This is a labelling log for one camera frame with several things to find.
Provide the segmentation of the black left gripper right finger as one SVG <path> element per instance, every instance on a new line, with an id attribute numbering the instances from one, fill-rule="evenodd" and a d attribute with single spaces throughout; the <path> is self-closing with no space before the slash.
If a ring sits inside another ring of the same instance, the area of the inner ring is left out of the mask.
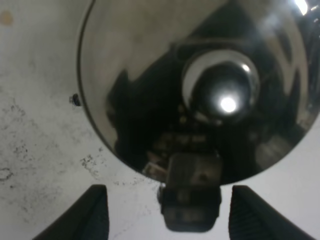
<path id="1" fill-rule="evenodd" d="M 231 240 L 312 240 L 246 185 L 234 185 L 228 232 Z"/>

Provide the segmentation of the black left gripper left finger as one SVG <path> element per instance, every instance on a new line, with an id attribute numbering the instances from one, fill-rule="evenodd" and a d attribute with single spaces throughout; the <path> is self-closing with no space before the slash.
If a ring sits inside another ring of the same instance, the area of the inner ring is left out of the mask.
<path id="1" fill-rule="evenodd" d="M 107 187 L 90 186 L 35 240 L 107 240 L 110 232 Z"/>

